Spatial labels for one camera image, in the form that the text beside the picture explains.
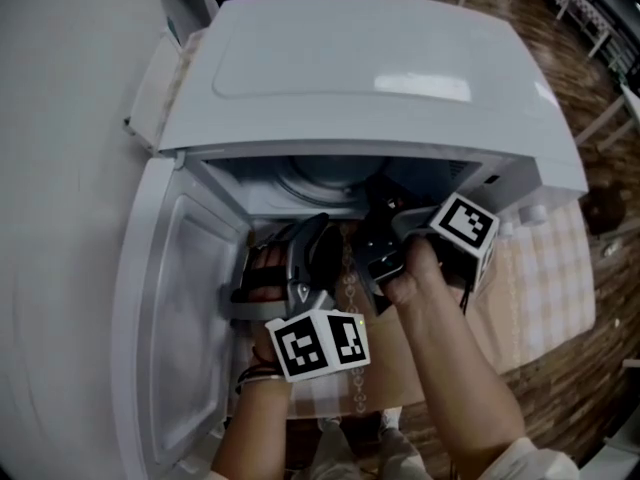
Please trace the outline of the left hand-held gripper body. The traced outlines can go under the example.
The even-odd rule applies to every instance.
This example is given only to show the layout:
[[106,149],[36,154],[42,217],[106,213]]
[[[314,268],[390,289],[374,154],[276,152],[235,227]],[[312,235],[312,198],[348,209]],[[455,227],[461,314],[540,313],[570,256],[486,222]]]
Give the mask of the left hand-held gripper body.
[[238,381],[249,383],[284,379],[295,383],[339,371],[366,366],[370,353],[364,316],[337,309],[335,288],[342,269],[343,237],[331,229],[331,288],[313,289],[287,279],[284,299],[247,302],[242,287],[251,250],[272,242],[285,241],[287,225],[249,250],[239,286],[232,292],[230,317],[238,322],[257,322],[269,332],[276,358],[266,360],[256,355],[257,364],[242,372]]

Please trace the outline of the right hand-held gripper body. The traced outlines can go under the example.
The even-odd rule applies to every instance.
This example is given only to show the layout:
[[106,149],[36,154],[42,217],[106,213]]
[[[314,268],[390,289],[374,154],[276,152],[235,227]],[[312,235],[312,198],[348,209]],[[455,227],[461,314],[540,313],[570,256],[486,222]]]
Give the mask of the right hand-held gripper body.
[[405,267],[405,243],[430,241],[447,282],[475,291],[491,261],[499,219],[458,193],[435,206],[411,208],[393,201],[373,209],[355,232],[355,265],[364,288],[381,286]]

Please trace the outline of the clear glass turntable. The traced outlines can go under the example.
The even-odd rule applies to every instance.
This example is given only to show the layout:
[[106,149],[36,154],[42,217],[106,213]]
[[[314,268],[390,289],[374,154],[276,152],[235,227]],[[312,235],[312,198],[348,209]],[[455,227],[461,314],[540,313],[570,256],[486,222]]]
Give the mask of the clear glass turntable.
[[264,157],[251,169],[254,182],[264,182],[286,200],[292,213],[309,210],[336,216],[362,215],[369,209],[365,185],[387,173],[392,159],[362,155],[290,155]]

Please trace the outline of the person's left forearm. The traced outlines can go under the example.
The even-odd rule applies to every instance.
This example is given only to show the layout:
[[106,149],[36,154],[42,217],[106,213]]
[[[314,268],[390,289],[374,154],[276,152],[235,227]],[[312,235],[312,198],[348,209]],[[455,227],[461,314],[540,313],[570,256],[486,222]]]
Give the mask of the person's left forearm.
[[283,480],[292,385],[252,381],[241,389],[211,470],[226,480]]

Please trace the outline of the person's right forearm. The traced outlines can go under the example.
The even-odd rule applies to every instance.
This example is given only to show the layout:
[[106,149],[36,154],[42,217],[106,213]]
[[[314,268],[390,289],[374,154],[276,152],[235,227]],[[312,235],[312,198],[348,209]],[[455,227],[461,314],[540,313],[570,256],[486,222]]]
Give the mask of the person's right forearm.
[[477,480],[526,435],[512,391],[457,308],[398,311],[428,411],[464,480]]

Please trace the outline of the person's left hand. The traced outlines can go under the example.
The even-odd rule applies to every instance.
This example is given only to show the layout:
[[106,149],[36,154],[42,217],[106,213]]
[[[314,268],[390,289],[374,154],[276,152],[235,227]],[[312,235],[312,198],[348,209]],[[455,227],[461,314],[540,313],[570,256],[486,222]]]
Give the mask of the person's left hand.
[[284,299],[286,288],[287,245],[272,242],[251,250],[242,281],[247,302]]

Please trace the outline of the person's right hand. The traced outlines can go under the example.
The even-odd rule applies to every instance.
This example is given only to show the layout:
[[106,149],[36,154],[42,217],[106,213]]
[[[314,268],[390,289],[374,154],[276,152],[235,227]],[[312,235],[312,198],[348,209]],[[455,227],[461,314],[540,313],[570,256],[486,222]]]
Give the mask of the person's right hand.
[[425,238],[410,239],[405,250],[404,271],[386,282],[382,291],[403,323],[417,322],[446,308],[458,308],[435,251]]

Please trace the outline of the person's light trousers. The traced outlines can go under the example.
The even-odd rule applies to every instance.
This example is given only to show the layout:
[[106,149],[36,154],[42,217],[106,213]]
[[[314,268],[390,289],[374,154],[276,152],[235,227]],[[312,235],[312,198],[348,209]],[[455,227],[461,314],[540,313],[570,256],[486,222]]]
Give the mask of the person's light trousers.
[[413,444],[399,430],[382,434],[377,455],[369,459],[358,456],[342,428],[322,433],[311,464],[296,472],[291,480],[433,480]]

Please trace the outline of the white microwave door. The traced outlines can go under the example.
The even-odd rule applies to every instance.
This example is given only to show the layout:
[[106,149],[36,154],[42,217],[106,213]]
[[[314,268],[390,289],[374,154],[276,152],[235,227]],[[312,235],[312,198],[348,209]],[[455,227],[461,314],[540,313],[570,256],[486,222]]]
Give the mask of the white microwave door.
[[226,416],[230,288],[247,222],[186,167],[151,159],[127,224],[111,390],[128,480],[155,480]]

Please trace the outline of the white microwave oven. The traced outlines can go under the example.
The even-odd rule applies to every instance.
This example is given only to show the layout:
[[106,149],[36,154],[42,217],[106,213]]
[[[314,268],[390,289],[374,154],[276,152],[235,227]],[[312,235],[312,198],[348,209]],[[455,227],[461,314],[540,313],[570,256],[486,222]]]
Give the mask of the white microwave oven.
[[389,157],[384,175],[402,187],[439,203],[459,193],[516,227],[521,207],[545,205],[549,217],[587,188],[555,95],[513,28],[427,0],[221,7],[154,158],[174,159],[238,213],[245,246],[322,213],[292,213],[252,180],[258,158],[290,155]]

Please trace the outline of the brown box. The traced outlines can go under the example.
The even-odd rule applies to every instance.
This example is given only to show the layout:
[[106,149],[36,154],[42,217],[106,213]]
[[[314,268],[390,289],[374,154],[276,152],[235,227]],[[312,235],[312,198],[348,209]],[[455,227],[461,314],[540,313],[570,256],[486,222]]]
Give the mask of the brown box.
[[626,216],[626,204],[619,192],[590,192],[581,205],[588,230],[599,236],[616,230]]

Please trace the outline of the person's white shirt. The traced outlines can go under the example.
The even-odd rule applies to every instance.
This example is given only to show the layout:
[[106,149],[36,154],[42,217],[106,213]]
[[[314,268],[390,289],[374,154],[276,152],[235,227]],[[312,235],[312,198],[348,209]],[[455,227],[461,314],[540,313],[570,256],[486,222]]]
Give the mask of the person's white shirt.
[[[384,432],[378,480],[433,480],[417,449],[397,429]],[[363,480],[361,469],[337,427],[322,436],[312,464],[290,480]],[[580,471],[564,453],[538,449],[528,438],[513,442],[478,480],[580,480]]]

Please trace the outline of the small checkered-cloth table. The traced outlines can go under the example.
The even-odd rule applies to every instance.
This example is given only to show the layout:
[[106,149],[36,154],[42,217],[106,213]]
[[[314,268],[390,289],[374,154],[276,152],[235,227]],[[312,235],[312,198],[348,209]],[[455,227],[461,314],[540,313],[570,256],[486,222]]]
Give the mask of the small checkered-cloth table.
[[570,17],[579,27],[579,32],[592,44],[588,59],[600,54],[607,69],[625,75],[633,64],[633,50],[624,35],[613,22],[588,0],[557,0],[559,11],[556,20]]

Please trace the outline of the white panel with green mark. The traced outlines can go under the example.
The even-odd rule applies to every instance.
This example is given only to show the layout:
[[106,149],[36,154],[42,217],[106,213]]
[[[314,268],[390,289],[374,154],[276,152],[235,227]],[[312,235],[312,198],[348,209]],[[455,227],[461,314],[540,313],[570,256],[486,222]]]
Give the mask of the white panel with green mark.
[[215,0],[161,0],[167,26],[184,46],[191,34],[206,28],[219,11]]

